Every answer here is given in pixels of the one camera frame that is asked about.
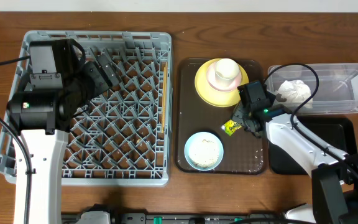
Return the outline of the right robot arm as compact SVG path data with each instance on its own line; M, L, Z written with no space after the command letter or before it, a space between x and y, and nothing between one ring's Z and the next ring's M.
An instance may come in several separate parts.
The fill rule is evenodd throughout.
M311 205L293 208L275 223L358 223L358 154L349 155L311 132L295 113L268 99L240 101L235 122L283 149L312 181Z

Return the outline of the white tissue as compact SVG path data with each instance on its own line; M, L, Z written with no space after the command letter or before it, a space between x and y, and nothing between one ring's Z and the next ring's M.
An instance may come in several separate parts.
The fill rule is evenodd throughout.
M284 81L278 90L274 91L276 96L275 105L284 105L294 110L311 96L311 90L301 80Z

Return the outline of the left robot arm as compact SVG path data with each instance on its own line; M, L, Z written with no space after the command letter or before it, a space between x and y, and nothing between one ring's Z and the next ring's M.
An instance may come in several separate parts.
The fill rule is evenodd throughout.
M62 163L78 108L120 83L73 39L29 44L30 70L7 103L16 154L14 223L61 223Z

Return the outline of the yellow pandan cake wrapper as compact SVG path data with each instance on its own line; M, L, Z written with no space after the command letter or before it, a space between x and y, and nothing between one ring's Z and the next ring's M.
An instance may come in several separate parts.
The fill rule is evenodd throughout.
M228 136L232 136L238 129L241 129L242 125L233 121L233 120L229 120L226 123L224 123L221 126L221 129L228 135Z

